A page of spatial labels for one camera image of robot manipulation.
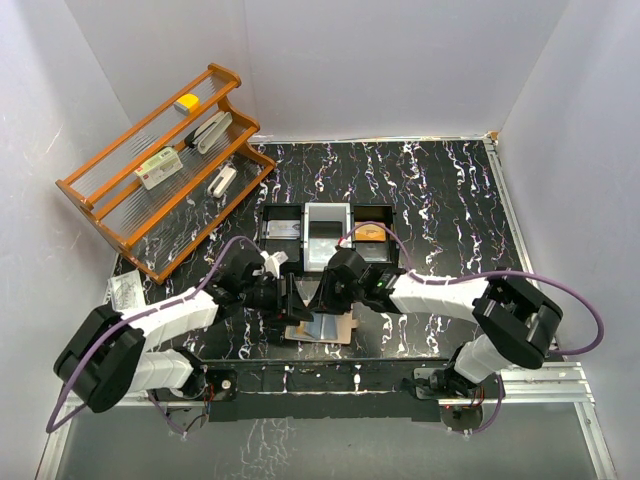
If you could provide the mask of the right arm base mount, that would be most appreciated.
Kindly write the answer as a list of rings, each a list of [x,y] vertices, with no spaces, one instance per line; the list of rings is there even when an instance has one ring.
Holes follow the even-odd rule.
[[[495,374],[480,383],[474,383],[450,368],[415,368],[400,381],[399,388],[414,398],[464,399],[470,402],[503,399],[504,387]]]

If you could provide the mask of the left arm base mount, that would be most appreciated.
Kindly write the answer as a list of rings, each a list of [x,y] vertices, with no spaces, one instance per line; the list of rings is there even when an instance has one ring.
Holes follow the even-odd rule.
[[[162,402],[230,402],[238,393],[238,374],[227,368],[201,369],[193,373],[181,388],[154,389],[155,400]]]

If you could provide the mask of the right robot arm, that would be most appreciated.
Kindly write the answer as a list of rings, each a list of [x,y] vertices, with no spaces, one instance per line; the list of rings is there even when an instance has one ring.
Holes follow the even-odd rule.
[[[511,365],[540,368],[563,318],[561,308],[518,272],[466,281],[421,277],[340,249],[307,307],[341,315],[355,303],[378,313],[438,314],[480,327],[481,335],[459,346],[445,368],[415,380],[416,387],[436,396],[469,397],[487,377]]]

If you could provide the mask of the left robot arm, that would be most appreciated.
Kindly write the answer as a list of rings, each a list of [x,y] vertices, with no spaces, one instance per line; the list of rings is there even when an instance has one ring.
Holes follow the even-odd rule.
[[[167,300],[127,312],[100,305],[60,353],[53,371],[94,413],[144,390],[167,388],[197,398],[207,383],[197,358],[161,345],[241,309],[258,311],[276,326],[312,320],[294,274],[284,270],[287,260],[282,251],[244,251],[217,265],[200,285]]]

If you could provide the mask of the beige leather card holder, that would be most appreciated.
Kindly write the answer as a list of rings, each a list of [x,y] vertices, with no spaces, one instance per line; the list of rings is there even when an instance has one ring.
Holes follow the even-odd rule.
[[[313,313],[311,322],[287,326],[284,337],[298,342],[348,345],[358,326],[359,320],[351,312],[342,315]]]

